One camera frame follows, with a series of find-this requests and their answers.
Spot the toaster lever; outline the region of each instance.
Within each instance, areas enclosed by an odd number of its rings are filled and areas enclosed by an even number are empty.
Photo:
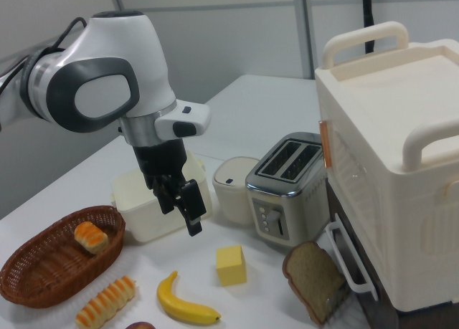
[[[274,223],[276,222],[277,220],[279,220],[280,218],[280,212],[279,211],[275,211],[274,209],[272,209],[268,215],[266,216],[266,221],[268,223]]]

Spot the silver toaster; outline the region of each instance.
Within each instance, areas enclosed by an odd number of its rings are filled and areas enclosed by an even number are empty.
[[[288,247],[316,239],[329,220],[325,180],[320,135],[284,137],[245,179],[257,233]]]

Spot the plastic handle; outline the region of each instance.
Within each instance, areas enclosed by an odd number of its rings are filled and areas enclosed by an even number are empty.
[[[416,127],[403,144],[402,165],[406,171],[415,171],[421,166],[422,149],[434,141],[459,135],[459,120],[425,123]]]
[[[351,288],[351,290],[353,290],[356,293],[371,292],[374,300],[377,301],[378,294],[376,292],[376,288],[374,287],[373,282],[370,279],[370,276],[368,275],[368,272],[366,271],[365,266],[363,262],[361,261],[359,254],[356,251],[356,248],[352,244],[351,238],[347,234],[347,231],[344,228],[343,223],[341,222],[338,214],[335,214],[335,220],[336,221],[329,223],[325,227],[325,231],[327,233],[328,239],[330,239],[331,246],[333,247],[333,250],[335,251],[336,258],[338,259],[339,265],[341,266],[341,269],[344,273],[344,277],[346,278],[347,283],[349,284],[349,287]],[[351,250],[352,256],[356,260],[357,265],[359,266],[360,272],[364,276],[366,283],[359,285],[359,284],[356,284],[352,280],[351,273],[349,273],[349,270],[347,269],[347,266],[344,263],[343,257],[341,256],[341,253],[339,252],[338,247],[336,246],[335,239],[333,238],[333,234],[332,234],[333,230],[339,230],[343,234],[344,241],[346,242],[349,250]]]
[[[408,31],[403,24],[398,22],[385,22],[336,35],[323,48],[322,68],[325,70],[331,69],[334,66],[335,54],[343,49],[391,36],[397,38],[397,49],[408,48]]]

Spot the bread roll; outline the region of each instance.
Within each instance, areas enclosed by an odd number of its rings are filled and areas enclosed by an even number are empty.
[[[76,227],[75,239],[91,254],[99,254],[108,246],[107,234],[90,221]]]
[[[135,282],[125,275],[109,284],[77,314],[79,329],[98,329],[136,294]]]
[[[305,242],[290,251],[282,270],[311,320],[323,325],[334,310],[327,308],[327,299],[333,299],[346,282],[330,255],[317,243]]]

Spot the white table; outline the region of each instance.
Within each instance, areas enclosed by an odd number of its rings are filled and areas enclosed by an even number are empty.
[[[137,281],[138,294],[104,328],[125,328],[148,321],[156,328],[193,328],[168,317],[156,299],[156,286],[172,270],[179,271],[179,297],[215,307],[222,319],[212,328],[315,328],[293,294],[281,266],[288,250],[265,243],[255,229],[230,224],[219,209],[212,175],[226,159],[262,158],[283,136],[294,131],[318,132],[318,100],[314,81],[243,76],[208,104],[212,121],[202,137],[185,144],[207,169],[213,216],[203,232],[190,237],[181,229],[145,244],[126,231],[125,246],[115,263],[74,297],[49,309],[34,310],[0,297],[0,328],[76,328],[73,320],[84,304],[122,275]],[[0,220],[0,264],[25,241],[66,214],[110,204],[110,182],[137,166],[122,137],[73,168],[28,202]],[[324,235],[319,245],[329,249]],[[241,244],[247,261],[245,284],[221,287],[215,272],[217,248]],[[351,296],[325,328],[368,328],[360,305]]]

